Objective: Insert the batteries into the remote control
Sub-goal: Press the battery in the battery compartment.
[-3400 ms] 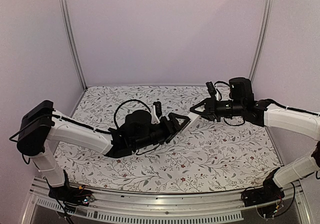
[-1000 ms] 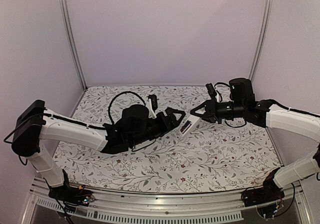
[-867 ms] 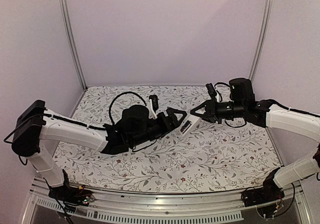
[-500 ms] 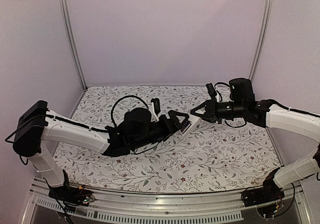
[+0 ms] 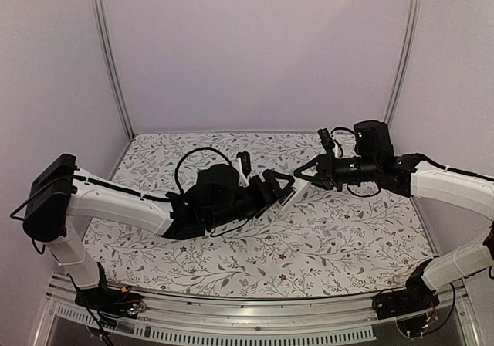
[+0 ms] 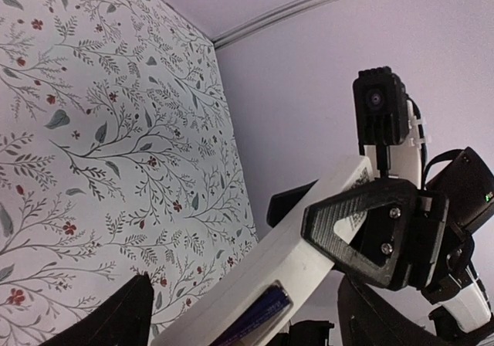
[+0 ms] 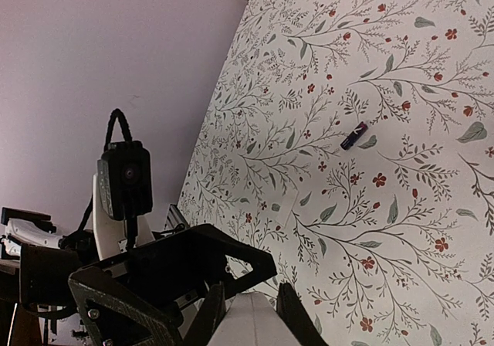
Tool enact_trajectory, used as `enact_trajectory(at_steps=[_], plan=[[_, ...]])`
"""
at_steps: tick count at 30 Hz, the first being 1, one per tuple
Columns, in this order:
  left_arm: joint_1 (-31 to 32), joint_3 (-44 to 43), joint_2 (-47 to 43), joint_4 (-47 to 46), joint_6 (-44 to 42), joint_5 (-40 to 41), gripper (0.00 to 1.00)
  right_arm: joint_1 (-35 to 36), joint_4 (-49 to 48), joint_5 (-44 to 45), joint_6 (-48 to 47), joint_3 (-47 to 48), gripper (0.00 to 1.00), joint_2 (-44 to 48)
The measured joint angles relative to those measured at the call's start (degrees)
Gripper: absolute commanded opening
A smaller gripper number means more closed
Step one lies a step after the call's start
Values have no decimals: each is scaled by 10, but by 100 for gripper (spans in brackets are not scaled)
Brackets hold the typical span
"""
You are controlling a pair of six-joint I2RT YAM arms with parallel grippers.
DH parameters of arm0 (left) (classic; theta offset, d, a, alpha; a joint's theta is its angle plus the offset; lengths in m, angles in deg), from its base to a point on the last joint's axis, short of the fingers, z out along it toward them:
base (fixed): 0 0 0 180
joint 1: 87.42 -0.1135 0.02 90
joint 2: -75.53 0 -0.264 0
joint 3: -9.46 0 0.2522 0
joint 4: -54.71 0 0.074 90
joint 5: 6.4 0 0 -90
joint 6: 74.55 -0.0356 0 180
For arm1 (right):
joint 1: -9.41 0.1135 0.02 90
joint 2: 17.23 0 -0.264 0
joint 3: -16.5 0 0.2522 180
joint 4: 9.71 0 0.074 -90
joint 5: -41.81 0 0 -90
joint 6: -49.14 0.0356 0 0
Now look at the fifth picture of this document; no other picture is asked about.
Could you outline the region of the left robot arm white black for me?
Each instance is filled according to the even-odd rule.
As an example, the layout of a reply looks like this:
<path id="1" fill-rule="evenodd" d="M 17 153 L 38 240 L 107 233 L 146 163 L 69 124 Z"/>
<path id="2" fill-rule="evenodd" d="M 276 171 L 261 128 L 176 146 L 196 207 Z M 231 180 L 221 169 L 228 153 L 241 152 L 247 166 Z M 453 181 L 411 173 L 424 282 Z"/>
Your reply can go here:
<path id="1" fill-rule="evenodd" d="M 294 177 L 270 169 L 261 176 L 249 171 L 247 154 L 241 152 L 236 161 L 199 171 L 188 190 L 158 196 L 99 178 L 77 167 L 75 156 L 62 154 L 35 179 L 28 199 L 10 217 L 46 246 L 97 310 L 109 310 L 114 293 L 74 238 L 69 217 L 110 220 L 165 239 L 202 237 L 230 222 L 256 219 L 290 195 Z"/>

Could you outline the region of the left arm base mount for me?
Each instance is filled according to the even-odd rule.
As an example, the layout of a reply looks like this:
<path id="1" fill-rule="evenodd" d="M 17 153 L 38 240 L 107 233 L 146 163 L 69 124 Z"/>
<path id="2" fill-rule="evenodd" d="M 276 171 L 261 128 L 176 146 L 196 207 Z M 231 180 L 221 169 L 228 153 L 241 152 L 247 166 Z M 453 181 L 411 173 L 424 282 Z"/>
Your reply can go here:
<path id="1" fill-rule="evenodd" d="M 104 268 L 100 263 L 97 263 L 97 268 L 99 281 L 95 287 L 81 289 L 73 283 L 77 305 L 115 318 L 135 319 L 139 313 L 146 310 L 143 297 L 133 292 L 132 286 L 121 287 L 118 290 L 109 288 Z"/>

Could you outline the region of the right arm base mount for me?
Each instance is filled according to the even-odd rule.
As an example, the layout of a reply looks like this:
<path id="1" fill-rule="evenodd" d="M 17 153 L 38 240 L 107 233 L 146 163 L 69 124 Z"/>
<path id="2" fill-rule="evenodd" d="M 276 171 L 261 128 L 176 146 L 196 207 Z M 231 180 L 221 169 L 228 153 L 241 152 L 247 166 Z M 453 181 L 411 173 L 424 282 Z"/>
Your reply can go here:
<path id="1" fill-rule="evenodd" d="M 419 273 L 413 273 L 402 290 L 383 291 L 373 297 L 378 320 L 412 314 L 439 305 L 435 290 L 430 290 Z"/>

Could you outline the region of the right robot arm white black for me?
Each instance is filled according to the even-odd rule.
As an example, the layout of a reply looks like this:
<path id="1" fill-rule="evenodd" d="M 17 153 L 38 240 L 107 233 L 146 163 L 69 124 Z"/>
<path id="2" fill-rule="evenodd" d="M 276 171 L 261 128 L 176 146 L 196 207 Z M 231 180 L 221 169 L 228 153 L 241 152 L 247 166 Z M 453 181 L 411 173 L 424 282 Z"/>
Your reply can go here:
<path id="1" fill-rule="evenodd" d="M 355 156 L 338 158 L 330 132 L 320 129 L 324 153 L 297 168 L 294 175 L 324 190 L 373 182 L 378 188 L 403 197 L 429 198 L 493 219 L 493 179 L 472 171 L 441 165 L 414 153 L 397 156 L 388 126 L 378 120 L 354 125 Z M 493 266 L 493 231 L 444 256 L 421 263 L 399 296 L 404 311 L 415 312 L 429 294 L 463 277 Z"/>

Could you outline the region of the white remote control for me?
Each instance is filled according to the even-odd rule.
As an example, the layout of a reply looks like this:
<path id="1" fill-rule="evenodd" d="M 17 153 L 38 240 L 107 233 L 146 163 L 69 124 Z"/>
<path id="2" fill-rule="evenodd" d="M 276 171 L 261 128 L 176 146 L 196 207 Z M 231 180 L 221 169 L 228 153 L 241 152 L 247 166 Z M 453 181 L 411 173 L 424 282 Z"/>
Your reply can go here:
<path id="1" fill-rule="evenodd" d="M 309 186 L 310 183 L 308 181 L 301 178 L 295 178 L 294 184 L 290 187 L 289 194 L 279 200 L 280 212 L 287 212 L 293 203 L 303 196 Z"/>

